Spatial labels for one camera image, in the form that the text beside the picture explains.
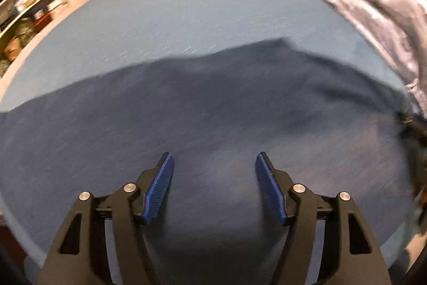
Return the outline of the wall shelf unit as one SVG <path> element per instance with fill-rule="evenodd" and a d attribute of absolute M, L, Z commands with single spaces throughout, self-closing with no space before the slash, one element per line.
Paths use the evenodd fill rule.
<path fill-rule="evenodd" d="M 1 75 L 63 0 L 1 0 Z"/>

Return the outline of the grey crumpled blanket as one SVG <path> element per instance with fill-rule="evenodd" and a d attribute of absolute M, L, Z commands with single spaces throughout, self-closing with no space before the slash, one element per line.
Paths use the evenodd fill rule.
<path fill-rule="evenodd" d="M 426 0 L 324 1 L 378 50 L 425 111 Z"/>

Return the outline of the blue quilted bed mattress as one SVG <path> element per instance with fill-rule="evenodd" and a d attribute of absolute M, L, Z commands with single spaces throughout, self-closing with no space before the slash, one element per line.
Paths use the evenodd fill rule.
<path fill-rule="evenodd" d="M 119 69 L 275 40 L 344 64 L 402 93 L 400 79 L 383 58 L 322 0 L 91 0 L 57 25 L 26 58 L 1 100 L 1 115 Z M 32 241 L 2 197 L 1 208 L 36 268 L 41 268 L 48 250 Z M 379 243 L 386 248 L 388 263 L 403 247 L 399 227 Z"/>

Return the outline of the dark blue denim pants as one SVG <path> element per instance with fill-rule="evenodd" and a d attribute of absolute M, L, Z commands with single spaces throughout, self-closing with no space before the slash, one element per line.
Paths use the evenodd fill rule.
<path fill-rule="evenodd" d="M 336 61 L 263 41 L 74 83 L 1 115 L 1 197 L 43 251 L 84 190 L 110 194 L 164 152 L 175 173 L 146 233 L 163 284 L 267 284 L 286 236 L 255 157 L 313 192 L 349 192 L 376 241 L 413 191 L 401 93 Z"/>

